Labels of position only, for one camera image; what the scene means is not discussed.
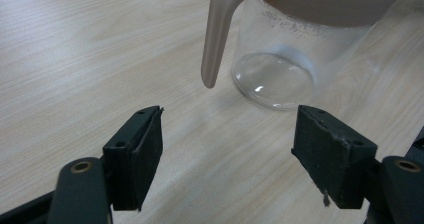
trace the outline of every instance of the glass pitcher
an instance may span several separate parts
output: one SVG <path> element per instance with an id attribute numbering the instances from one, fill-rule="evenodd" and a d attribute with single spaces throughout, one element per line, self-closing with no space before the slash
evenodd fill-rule
<path id="1" fill-rule="evenodd" d="M 201 75 L 212 88 L 234 10 L 211 0 Z M 246 0 L 232 74 L 240 91 L 279 110 L 309 104 L 395 0 Z"/>

